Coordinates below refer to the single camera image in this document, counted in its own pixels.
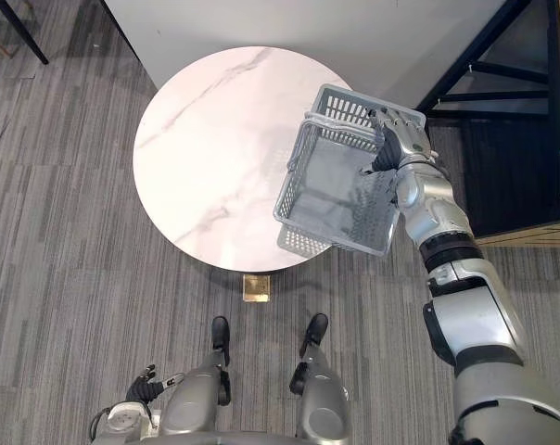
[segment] black metal frame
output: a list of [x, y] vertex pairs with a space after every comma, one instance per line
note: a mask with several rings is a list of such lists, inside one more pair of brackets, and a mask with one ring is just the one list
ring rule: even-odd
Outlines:
[[[469, 71], [470, 64], [472, 64], [473, 69], [473, 64], [475, 64], [484, 52], [492, 46], [509, 25], [515, 21], [529, 3], [531, 3], [531, 0], [507, 0], [504, 2], [498, 12], [494, 14], [492, 19], [490, 19], [484, 29], [480, 31], [462, 55], [457, 58], [455, 63], [442, 75], [437, 84], [428, 92], [416, 109], [423, 113], [428, 113], [439, 103], [440, 99], [440, 101], [442, 101], [442, 97]], [[509, 77], [510, 74], [511, 71], [507, 70], [505, 75]]]
[[27, 44], [37, 58], [41, 60], [41, 63], [47, 65], [49, 60], [47, 60], [47, 57], [45, 57], [41, 48], [34, 41], [27, 28], [22, 24], [22, 21], [20, 21], [19, 16], [16, 15], [14, 9], [12, 9], [6, 0], [0, 0], [0, 12], [4, 15], [4, 17], [6, 17], [6, 20], [8, 20], [8, 22], [16, 30], [20, 38], [24, 40], [25, 44]]
[[[547, 223], [560, 222], [560, 7], [557, 0], [546, 0], [548, 6], [548, 74], [530, 70], [521, 70], [499, 64], [482, 62], [478, 59], [486, 50], [501, 36], [501, 34], [514, 22], [514, 20], [531, 3], [531, 0], [507, 0], [499, 11], [492, 17], [486, 27], [477, 35], [476, 39], [466, 48], [462, 55], [439, 79], [437, 84], [430, 90], [426, 97], [420, 102], [419, 111], [425, 113], [429, 118], [446, 119], [449, 122], [457, 122], [460, 126], [470, 124], [468, 120], [482, 119], [496, 121], [515, 120], [520, 125], [521, 121], [547, 122], [546, 146], [550, 149], [550, 161], [547, 168], [553, 168], [550, 172], [551, 182], [548, 186], [555, 198], [549, 201], [546, 208], [537, 209], [541, 217]], [[547, 84], [547, 91], [504, 91], [487, 93], [448, 94], [455, 84], [468, 71], [485, 72], [489, 74], [510, 77], [522, 81]], [[433, 109], [437, 104], [443, 102], [462, 102], [471, 100], [513, 100], [525, 98], [547, 98], [548, 114], [527, 114], [518, 112], [491, 112], [473, 110], [444, 110]], [[520, 152], [519, 146], [514, 146], [515, 152]], [[528, 167], [523, 174], [541, 174], [541, 166]], [[506, 181], [513, 185], [513, 173], [509, 172], [510, 178]], [[524, 226], [533, 225], [533, 222], [521, 222]], [[500, 230], [489, 231], [486, 235], [494, 235]]]
[[111, 9], [109, 8], [109, 6], [105, 2], [105, 0], [99, 0], [99, 1], [100, 1], [101, 5], [103, 6], [103, 9], [105, 9], [105, 12], [107, 12], [107, 15], [109, 16], [109, 18], [111, 19], [111, 21], [113, 22], [113, 24], [117, 28], [117, 31], [120, 33], [120, 36], [123, 37], [123, 40], [125, 40], [125, 43], [128, 44], [128, 46], [130, 47], [130, 49], [134, 53], [135, 58], [140, 60], [140, 57], [138, 57], [138, 55], [135, 53], [134, 47], [132, 46], [132, 44], [130, 44], [130, 41], [128, 40], [127, 36], [125, 35], [125, 32], [123, 32], [123, 30], [121, 29], [121, 26], [120, 26], [119, 22], [115, 19], [115, 16], [113, 16], [113, 13], [111, 12]]

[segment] plastic basket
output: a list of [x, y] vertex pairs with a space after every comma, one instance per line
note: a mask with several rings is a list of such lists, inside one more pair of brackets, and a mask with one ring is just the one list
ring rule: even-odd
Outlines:
[[[383, 141], [368, 119], [370, 109], [392, 108], [424, 125], [423, 114], [350, 90], [323, 85], [312, 113], [300, 125], [288, 162], [274, 217], [299, 235], [286, 245], [286, 230], [279, 245], [296, 253], [299, 246], [333, 244], [382, 256], [388, 252], [399, 212], [395, 206], [395, 172], [361, 176], [359, 169], [372, 162]], [[311, 243], [303, 238], [308, 237]]]

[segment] white marble table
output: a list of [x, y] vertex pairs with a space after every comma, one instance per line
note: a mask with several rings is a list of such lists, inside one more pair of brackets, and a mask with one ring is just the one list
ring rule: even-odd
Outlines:
[[276, 244], [273, 208], [305, 111], [323, 83], [315, 60], [242, 47], [204, 57], [155, 95], [138, 127], [134, 179], [157, 228], [183, 252], [241, 272], [306, 259]]

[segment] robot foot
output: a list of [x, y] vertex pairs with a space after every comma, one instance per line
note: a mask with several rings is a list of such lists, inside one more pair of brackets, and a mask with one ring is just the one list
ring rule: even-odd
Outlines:
[[226, 318], [219, 315], [212, 320], [212, 349], [224, 352], [224, 365], [231, 362], [229, 355], [229, 343], [231, 341], [231, 329]]
[[[226, 318], [219, 315], [212, 320], [212, 349], [221, 350], [224, 354], [224, 365], [228, 366], [231, 361], [229, 355], [229, 343], [231, 340], [231, 329]], [[226, 406], [231, 402], [231, 379], [229, 374], [221, 370], [221, 384], [218, 387], [218, 404]]]
[[329, 325], [329, 320], [327, 315], [324, 313], [317, 313], [311, 318], [309, 325], [307, 326], [307, 331], [305, 332], [305, 338], [300, 346], [299, 356], [302, 359], [305, 356], [305, 351], [307, 347], [311, 344], [319, 346], [321, 340], [324, 339], [325, 331]]

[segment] robotic hand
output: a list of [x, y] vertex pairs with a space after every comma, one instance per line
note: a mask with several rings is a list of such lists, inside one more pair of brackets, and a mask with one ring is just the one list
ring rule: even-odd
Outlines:
[[[154, 401], [165, 389], [181, 383], [183, 374], [172, 375], [162, 382], [151, 382], [155, 376], [155, 365], [147, 366], [132, 382], [125, 394], [125, 401], [104, 408], [98, 412], [89, 427], [88, 436], [94, 444], [120, 444], [130, 439], [139, 440], [157, 434], [154, 422], [159, 413], [152, 413], [148, 404]], [[107, 424], [100, 438], [96, 437], [98, 423], [103, 414], [108, 416]]]
[[560, 403], [524, 364], [526, 334], [422, 126], [369, 113], [383, 149], [361, 174], [397, 169], [397, 203], [428, 272], [424, 319], [433, 350], [454, 367], [451, 445], [560, 444]]

